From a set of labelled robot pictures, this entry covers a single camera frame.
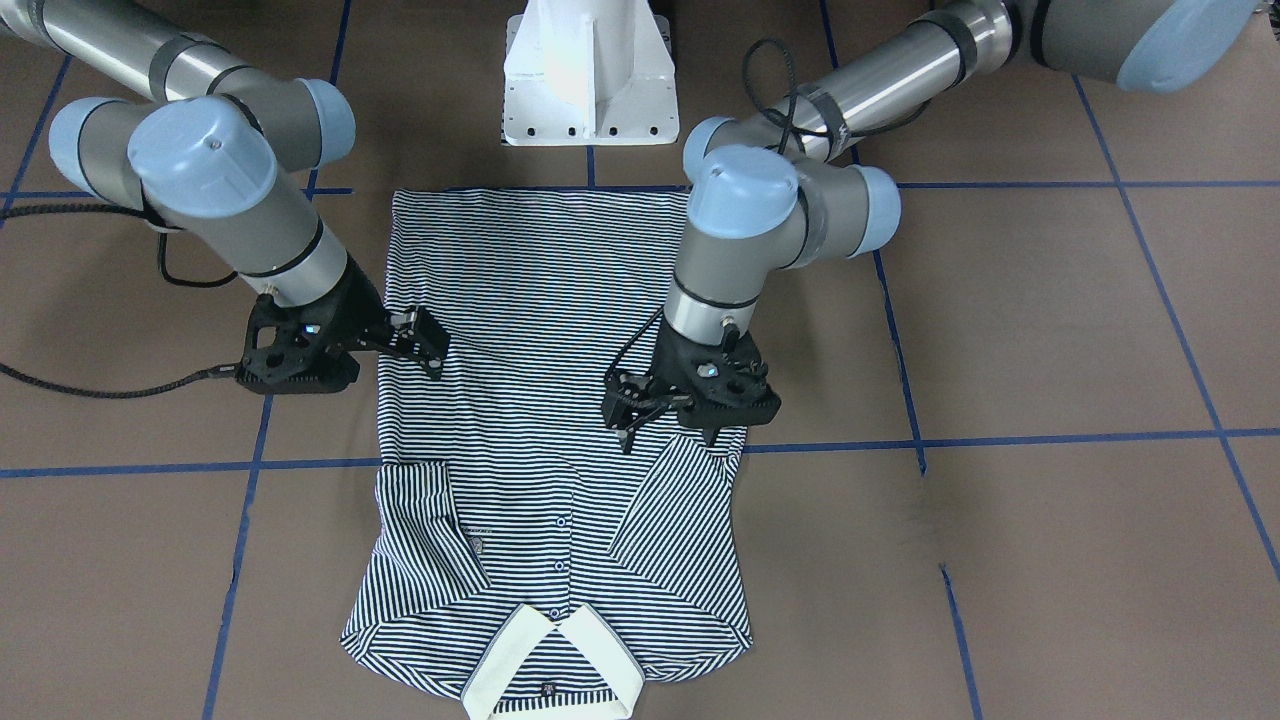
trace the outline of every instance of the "white collar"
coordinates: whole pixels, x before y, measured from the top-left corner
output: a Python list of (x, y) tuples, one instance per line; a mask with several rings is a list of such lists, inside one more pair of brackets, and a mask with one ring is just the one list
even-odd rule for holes
[[(617, 700), (588, 705), (495, 712), (502, 694), (520, 666), (547, 635), (559, 630), (600, 674)], [(489, 642), (479, 665), (462, 688), (462, 707), (471, 720), (626, 720), (635, 710), (644, 673), (618, 635), (589, 605), (561, 623), (552, 623), (529, 605), (521, 605)]]

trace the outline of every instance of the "white metal stand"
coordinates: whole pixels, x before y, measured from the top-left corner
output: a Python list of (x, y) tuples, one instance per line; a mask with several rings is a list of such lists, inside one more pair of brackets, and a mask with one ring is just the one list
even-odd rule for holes
[(666, 18), (645, 0), (529, 0), (507, 23), (511, 145), (663, 145), (680, 135)]

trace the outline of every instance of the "striped shirt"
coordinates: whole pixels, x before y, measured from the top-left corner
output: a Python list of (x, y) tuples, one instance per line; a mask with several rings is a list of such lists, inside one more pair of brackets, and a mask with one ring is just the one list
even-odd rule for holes
[(383, 532), (342, 638), (357, 662), (472, 720), (591, 720), (750, 647), (730, 528), (745, 429), (707, 448), (671, 414), (622, 455), (599, 410), (666, 297), (685, 200), (396, 195), (387, 306), (426, 305), (453, 341), (436, 382), (379, 364)]

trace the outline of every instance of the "bolt hole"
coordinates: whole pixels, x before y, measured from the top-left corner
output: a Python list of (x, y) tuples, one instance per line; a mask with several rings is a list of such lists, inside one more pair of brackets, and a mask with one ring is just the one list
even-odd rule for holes
[(253, 336), (253, 347), (271, 347), (275, 345), (275, 327), (261, 328)]

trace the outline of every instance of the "black tape wrap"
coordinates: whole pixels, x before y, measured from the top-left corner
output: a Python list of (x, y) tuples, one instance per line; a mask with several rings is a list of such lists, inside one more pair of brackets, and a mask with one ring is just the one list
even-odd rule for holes
[(227, 79), (228, 77), (230, 77), (232, 73), (234, 73), (237, 70), (250, 69), (252, 67), (253, 65), (247, 65), (247, 64), (232, 65), (232, 67), (227, 68), (225, 70), (218, 73), (218, 77), (215, 77), (212, 79), (212, 82), (209, 83), (209, 87), (205, 88), (205, 95), (212, 95), (212, 94), (218, 92), (218, 86), (221, 85), (224, 79)]
[(854, 133), (845, 122), (845, 111), (840, 104), (826, 90), (818, 85), (801, 85), (796, 88), (800, 97), (804, 97), (822, 115), (822, 122), (827, 126), (827, 160), (833, 160), (852, 142)]
[(165, 83), (169, 79), (169, 68), (173, 67), (173, 61), (177, 60), (179, 55), (201, 45), (209, 45), (220, 50), (224, 49), (212, 40), (182, 33), (156, 50), (156, 54), (151, 56), (151, 67), (147, 68), (147, 82), (151, 85), (152, 100), (156, 102), (165, 102), (169, 100), (169, 92), (165, 88)]
[(1030, 27), (1032, 59), (1046, 68), (1050, 64), (1044, 59), (1044, 19), (1048, 18), (1048, 8), (1052, 4), (1053, 0), (1039, 0), (1036, 4), (1036, 15), (1032, 17)]
[(243, 100), (236, 97), (229, 92), (221, 92), (218, 96), (230, 102), (232, 105), (236, 105), (236, 109), (238, 109), (241, 114), (244, 115), (244, 119), (248, 122), (250, 127), (257, 131), (257, 135), (265, 135), (262, 132), (262, 124), (257, 122), (257, 115), (253, 114), (253, 110), (251, 110), (250, 106), (246, 105)]
[(978, 67), (978, 41), (973, 38), (973, 31), (969, 29), (969, 26), (946, 10), (925, 13), (911, 24), (916, 23), (929, 23), (942, 28), (951, 36), (951, 41), (956, 44), (956, 49), (960, 50), (960, 72), (956, 74), (956, 81), (951, 83), (951, 87), (968, 79), (969, 73)]
[(311, 254), (316, 251), (316, 247), (320, 247), (321, 238), (324, 238), (324, 220), (316, 220), (316, 232), (315, 234), (311, 236), (311, 242), (308, 242), (307, 246), (302, 249), (302, 252), (298, 252), (293, 258), (293, 260), (289, 260), (288, 263), (280, 265), (279, 268), (274, 270), (268, 270), (265, 273), (241, 273), (241, 274), (244, 275), (246, 278), (264, 279), (288, 273), (293, 268), (301, 265), (303, 260), (310, 258)]
[(1009, 12), (1010, 28), (1014, 31), (1014, 42), (1009, 49), (1009, 59), (1005, 60), (1005, 64), (1007, 65), (1014, 61), (1014, 58), (1018, 56), (1018, 51), (1023, 47), (1023, 35), (1027, 31), (1027, 26), (1023, 23), (1023, 10), (1018, 5), (1012, 3), (1006, 3), (1005, 5), (1005, 9)]

